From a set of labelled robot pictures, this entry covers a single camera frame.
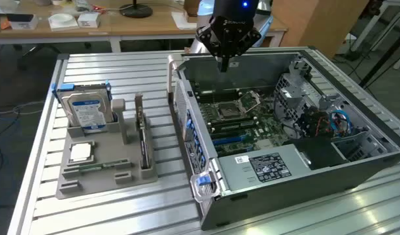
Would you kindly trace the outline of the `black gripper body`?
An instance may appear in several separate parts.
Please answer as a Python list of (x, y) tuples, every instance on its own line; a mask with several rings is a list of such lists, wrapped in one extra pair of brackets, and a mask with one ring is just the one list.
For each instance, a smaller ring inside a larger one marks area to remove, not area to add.
[(215, 0), (210, 19), (214, 42), (209, 50), (215, 56), (241, 55), (256, 42), (254, 0)]

